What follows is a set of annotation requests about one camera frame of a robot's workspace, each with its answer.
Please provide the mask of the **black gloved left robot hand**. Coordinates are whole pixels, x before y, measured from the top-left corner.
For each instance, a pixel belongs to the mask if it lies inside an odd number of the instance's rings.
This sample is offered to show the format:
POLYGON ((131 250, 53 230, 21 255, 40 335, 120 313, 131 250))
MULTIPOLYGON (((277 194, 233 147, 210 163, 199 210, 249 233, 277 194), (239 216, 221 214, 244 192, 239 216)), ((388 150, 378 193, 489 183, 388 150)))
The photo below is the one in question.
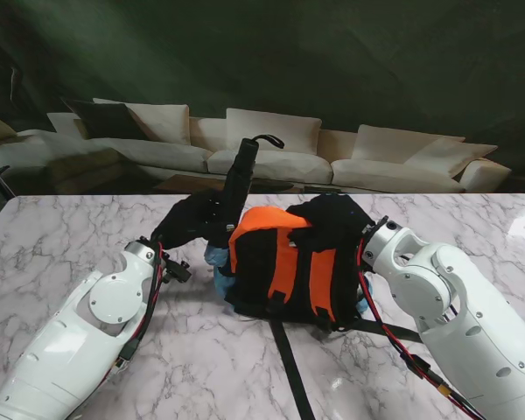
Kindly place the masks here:
POLYGON ((237 218, 226 213, 221 192, 206 189, 177 202, 150 235, 163 249, 175 249, 203 238, 212 247, 225 249, 237 218))

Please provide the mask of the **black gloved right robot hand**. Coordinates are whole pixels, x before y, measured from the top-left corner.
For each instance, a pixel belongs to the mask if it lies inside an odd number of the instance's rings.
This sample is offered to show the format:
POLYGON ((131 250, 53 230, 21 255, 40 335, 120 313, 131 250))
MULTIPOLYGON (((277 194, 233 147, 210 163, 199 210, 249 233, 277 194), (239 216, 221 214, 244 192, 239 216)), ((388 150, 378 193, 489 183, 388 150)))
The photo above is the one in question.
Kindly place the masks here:
POLYGON ((321 194, 290 206, 289 214, 305 219, 309 227, 293 229, 289 239, 298 249, 322 252, 337 249, 344 241, 358 242, 375 222, 345 194, 321 194))

